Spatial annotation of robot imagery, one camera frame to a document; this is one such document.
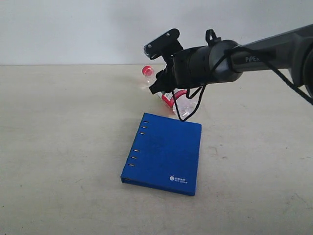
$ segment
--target white wall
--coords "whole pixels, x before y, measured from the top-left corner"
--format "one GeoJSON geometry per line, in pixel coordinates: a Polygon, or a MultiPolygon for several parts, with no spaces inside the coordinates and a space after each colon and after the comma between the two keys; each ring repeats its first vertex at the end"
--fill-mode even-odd
{"type": "Polygon", "coordinates": [[[312,0],[1,0],[0,64],[149,63],[142,47],[180,30],[248,43],[313,23],[312,0]]]}

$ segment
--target blue notebook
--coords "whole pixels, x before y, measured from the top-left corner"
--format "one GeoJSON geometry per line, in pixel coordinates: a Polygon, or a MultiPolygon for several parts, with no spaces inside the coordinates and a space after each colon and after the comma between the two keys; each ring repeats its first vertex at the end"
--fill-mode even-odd
{"type": "Polygon", "coordinates": [[[122,182],[194,196],[200,139],[200,124],[145,113],[122,182]]]}

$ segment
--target white table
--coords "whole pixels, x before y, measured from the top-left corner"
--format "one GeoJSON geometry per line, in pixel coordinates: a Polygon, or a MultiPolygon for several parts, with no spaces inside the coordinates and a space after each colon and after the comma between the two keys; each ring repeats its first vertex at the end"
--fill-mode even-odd
{"type": "Polygon", "coordinates": [[[313,107],[269,71],[207,88],[196,196],[122,184],[142,66],[0,67],[0,234],[311,235],[313,107]]]}

